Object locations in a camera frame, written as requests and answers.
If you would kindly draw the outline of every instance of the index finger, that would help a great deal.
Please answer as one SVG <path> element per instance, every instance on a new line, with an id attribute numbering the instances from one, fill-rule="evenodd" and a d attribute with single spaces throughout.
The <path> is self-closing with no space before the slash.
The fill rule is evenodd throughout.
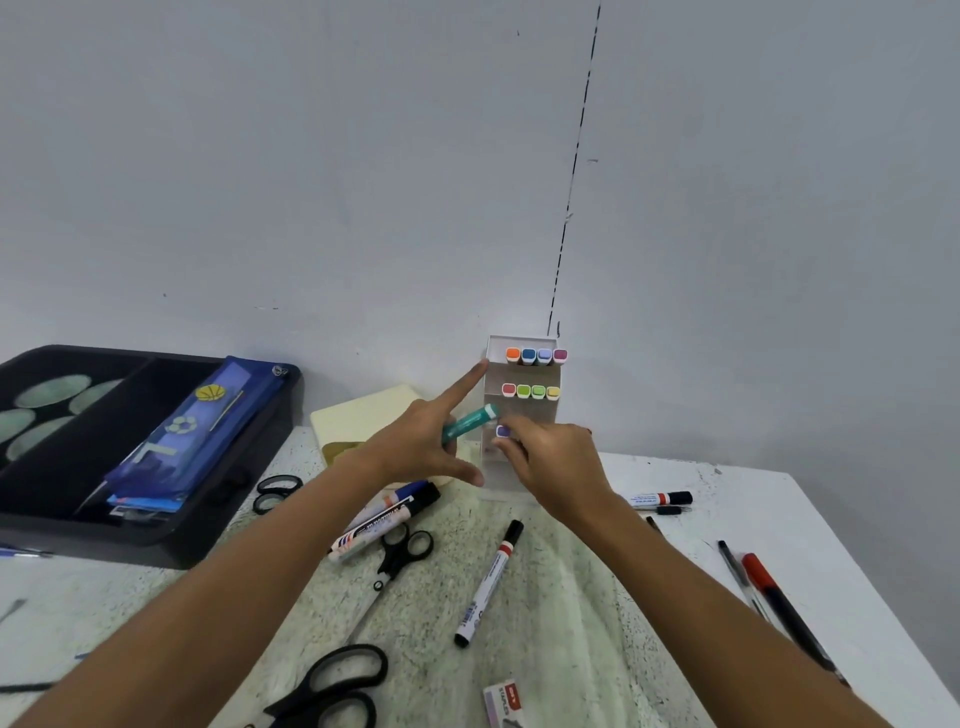
<path id="1" fill-rule="evenodd" d="M 473 365 L 469 372 L 447 387 L 446 391 L 437 397 L 434 402 L 439 403 L 444 408 L 444 412 L 449 412 L 460 404 L 464 397 L 470 393 L 470 390 L 477 385 L 477 382 L 483 378 L 483 375 L 487 373 L 488 364 L 490 364 L 490 361 L 481 359 Z"/>

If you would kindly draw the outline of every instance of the marker holder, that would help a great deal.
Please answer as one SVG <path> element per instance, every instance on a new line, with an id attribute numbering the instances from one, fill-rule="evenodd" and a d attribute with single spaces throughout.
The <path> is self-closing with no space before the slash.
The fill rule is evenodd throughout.
<path id="1" fill-rule="evenodd" d="M 491 336 L 487 344 L 487 358 L 490 366 L 484 376 L 484 404 L 493 404 L 500 416 L 523 415 L 538 423 L 555 423 L 557 421 L 557 400 L 533 397 L 504 397 L 502 385 L 505 383 L 527 384 L 531 387 L 563 387 L 561 385 L 560 366 L 524 366 L 507 361 L 507 348 L 518 347 L 523 349 L 556 349 L 556 339 L 526 338 L 520 336 Z M 493 443 L 496 440 L 496 423 L 484 425 L 481 431 L 480 470 L 484 474 L 486 485 L 479 490 L 481 498 L 487 500 L 510 500 L 533 502 L 533 496 L 516 478 L 514 469 L 507 458 Z"/>

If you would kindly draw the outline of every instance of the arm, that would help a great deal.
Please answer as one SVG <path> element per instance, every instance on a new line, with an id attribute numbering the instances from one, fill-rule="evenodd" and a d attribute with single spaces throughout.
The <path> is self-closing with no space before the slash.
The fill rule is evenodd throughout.
<path id="1" fill-rule="evenodd" d="M 432 401 L 418 400 L 266 516 L 217 548 L 95 649 L 14 728 L 206 726 L 250 672 L 334 540 L 381 488 L 430 475 L 477 485 L 444 450 L 450 410 L 481 362 Z"/>
<path id="2" fill-rule="evenodd" d="M 504 424 L 520 481 L 613 571 L 718 728 L 889 728 L 742 601 L 688 561 L 610 487 L 589 430 Z"/>

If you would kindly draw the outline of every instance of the dark line on wall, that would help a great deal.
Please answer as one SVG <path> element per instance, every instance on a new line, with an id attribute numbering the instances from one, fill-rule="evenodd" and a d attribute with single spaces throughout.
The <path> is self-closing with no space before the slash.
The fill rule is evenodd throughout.
<path id="1" fill-rule="evenodd" d="M 550 335 L 553 324 L 553 308 L 557 302 L 557 283 L 560 280 L 560 263 L 564 259 L 564 241 L 566 224 L 570 222 L 570 199 L 573 197 L 573 177 L 577 174 L 577 155 L 580 154 L 580 134 L 584 131 L 584 117 L 587 115 L 587 94 L 590 91 L 590 74 L 593 72 L 593 54 L 597 49 L 597 31 L 600 29 L 600 4 L 597 3 L 597 19 L 593 26 L 593 42 L 590 45 L 590 63 L 587 66 L 587 83 L 584 85 L 584 104 L 580 108 L 580 128 L 577 130 L 577 146 L 573 150 L 573 169 L 570 170 L 570 187 L 566 192 L 566 212 L 564 213 L 564 231 L 560 235 L 560 253 L 557 255 L 557 274 L 553 278 L 553 298 L 550 299 L 550 316 L 546 322 L 546 335 Z M 557 322 L 557 336 L 560 336 L 560 322 Z"/>

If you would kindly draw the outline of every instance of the hand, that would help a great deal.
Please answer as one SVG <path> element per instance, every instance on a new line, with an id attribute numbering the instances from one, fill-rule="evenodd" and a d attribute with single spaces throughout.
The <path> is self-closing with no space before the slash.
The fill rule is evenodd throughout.
<path id="1" fill-rule="evenodd" d="M 497 438 L 494 445 L 507 456 L 520 482 L 558 521 L 571 525 L 617 498 L 585 427 L 542 425 L 521 416 L 503 417 L 500 422 L 510 428 L 513 438 Z"/>
<path id="2" fill-rule="evenodd" d="M 431 475 L 452 475 L 483 485 L 483 475 L 456 457 L 457 441 L 441 447 L 444 425 L 453 422 L 450 411 L 476 386 L 487 371 L 487 359 L 476 364 L 435 400 L 416 400 L 407 411 L 381 429 L 354 452 L 373 462 L 384 484 L 413 482 Z"/>

